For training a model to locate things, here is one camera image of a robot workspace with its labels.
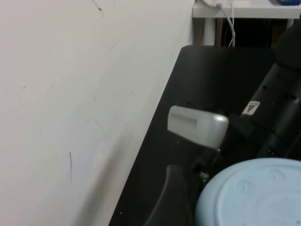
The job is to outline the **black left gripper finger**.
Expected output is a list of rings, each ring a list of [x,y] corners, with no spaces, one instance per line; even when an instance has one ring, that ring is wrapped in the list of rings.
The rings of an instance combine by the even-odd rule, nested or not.
[[[183,170],[178,165],[166,168],[166,178],[157,203],[145,222],[146,226],[193,226]]]

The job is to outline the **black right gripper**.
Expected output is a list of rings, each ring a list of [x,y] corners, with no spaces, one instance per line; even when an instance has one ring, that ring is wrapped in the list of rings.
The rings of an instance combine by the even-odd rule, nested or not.
[[[253,144],[241,144],[227,147],[225,150],[205,149],[192,164],[192,171],[204,182],[209,182],[215,175],[236,163],[264,158],[268,148]]]

